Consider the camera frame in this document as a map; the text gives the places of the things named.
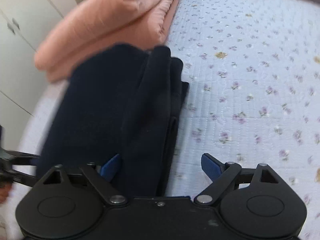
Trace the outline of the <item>person's right hand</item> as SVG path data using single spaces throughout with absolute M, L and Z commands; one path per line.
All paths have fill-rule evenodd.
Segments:
M 11 183 L 7 183 L 7 182 L 1 183 L 1 186 L 0 186 L 0 204 L 3 204 L 7 200 L 11 189 L 12 189 L 12 184 Z

